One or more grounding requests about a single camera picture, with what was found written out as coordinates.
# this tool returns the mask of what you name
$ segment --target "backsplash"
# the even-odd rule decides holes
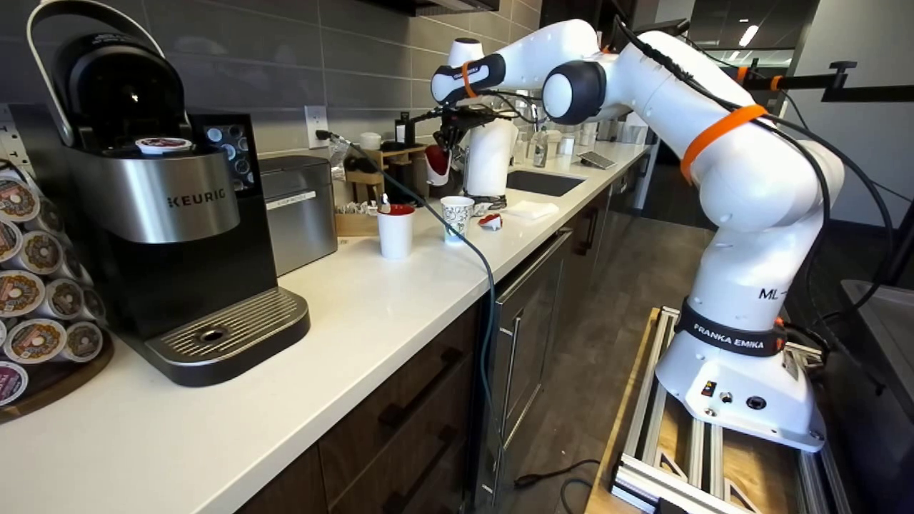
[[[189,109],[248,111],[260,151],[306,146],[303,106],[357,137],[391,131],[397,111],[428,111],[428,77],[454,37],[488,51],[534,31],[543,0],[500,0],[500,11],[408,17],[366,0],[109,0],[143,23],[186,86]],[[26,49],[34,0],[3,0],[0,103],[43,103]]]

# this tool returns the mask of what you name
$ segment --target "logo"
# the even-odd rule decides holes
[[[760,288],[763,300],[777,300],[777,288]]]
[[[226,200],[226,188],[169,197],[169,208],[191,208],[191,206],[206,206],[206,203],[217,203],[217,200]]]

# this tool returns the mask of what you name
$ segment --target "orange ring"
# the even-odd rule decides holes
[[[748,66],[740,66],[740,69],[737,69],[737,83],[743,86],[745,77],[748,77]]]
[[[460,77],[463,77],[466,97],[477,97],[474,86],[468,83],[468,66],[460,66]]]
[[[686,183],[691,183],[691,163],[723,134],[728,134],[731,129],[740,129],[745,123],[751,123],[754,117],[768,114],[763,106],[751,103],[751,106],[740,106],[734,111],[728,111],[725,117],[720,117],[714,126],[708,126],[703,134],[697,134],[691,140],[691,146],[686,148],[683,160],[680,160],[680,174]]]
[[[780,80],[783,80],[783,74],[774,74],[771,83],[768,83],[768,91],[777,91]]]

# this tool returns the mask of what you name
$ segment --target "floor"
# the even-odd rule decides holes
[[[560,328],[563,351],[531,417],[537,445],[523,465],[528,474],[600,460],[646,317],[651,306],[680,306],[711,237],[705,228],[626,214],[617,217],[617,228],[620,246],[606,274],[591,283],[591,297],[577,303],[577,323]],[[563,497],[580,511],[588,488],[563,483],[591,480],[594,471],[597,465],[586,463],[574,474],[514,491],[511,511],[563,514]]]

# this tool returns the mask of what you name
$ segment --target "drip tray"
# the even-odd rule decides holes
[[[154,340],[129,340],[180,386],[231,380],[308,334],[308,303],[271,288]]]

